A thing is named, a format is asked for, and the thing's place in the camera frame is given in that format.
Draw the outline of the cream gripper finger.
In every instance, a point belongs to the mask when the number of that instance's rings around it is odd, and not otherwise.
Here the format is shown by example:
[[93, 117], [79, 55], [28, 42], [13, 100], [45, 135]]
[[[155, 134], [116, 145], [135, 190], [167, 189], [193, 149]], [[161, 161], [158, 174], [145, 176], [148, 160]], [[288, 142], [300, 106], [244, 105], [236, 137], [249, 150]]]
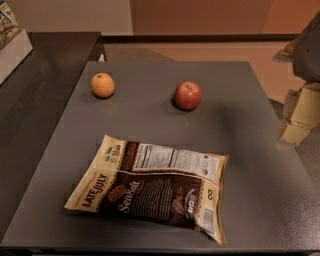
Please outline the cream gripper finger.
[[289, 90], [283, 108], [279, 138], [298, 145], [320, 122], [320, 83], [306, 82], [298, 91]]

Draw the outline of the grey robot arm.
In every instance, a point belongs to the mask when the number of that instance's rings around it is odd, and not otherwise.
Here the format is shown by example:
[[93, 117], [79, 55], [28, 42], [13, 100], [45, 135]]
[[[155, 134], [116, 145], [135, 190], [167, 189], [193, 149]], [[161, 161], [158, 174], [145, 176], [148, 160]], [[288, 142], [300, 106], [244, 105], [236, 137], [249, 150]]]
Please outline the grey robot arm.
[[298, 145], [320, 122], [320, 13], [297, 37], [292, 64], [294, 75], [305, 83], [298, 91], [288, 91], [279, 139]]

